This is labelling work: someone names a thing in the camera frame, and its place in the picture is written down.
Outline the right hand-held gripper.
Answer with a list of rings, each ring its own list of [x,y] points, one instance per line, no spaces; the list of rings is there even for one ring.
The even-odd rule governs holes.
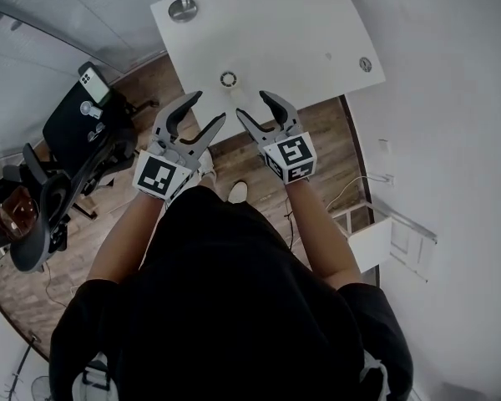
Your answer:
[[[280,128],[263,128],[239,108],[235,110],[237,119],[258,145],[266,166],[284,185],[307,179],[316,171],[317,155],[310,134],[302,129],[296,108],[272,92],[261,90],[259,94]]]

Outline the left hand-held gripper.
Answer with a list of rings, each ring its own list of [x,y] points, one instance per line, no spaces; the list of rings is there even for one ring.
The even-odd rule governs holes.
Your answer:
[[[185,94],[157,114],[147,150],[141,150],[133,187],[164,202],[173,201],[200,167],[199,158],[210,146],[226,120],[214,117],[192,140],[179,138],[178,126],[200,99],[202,91]]]

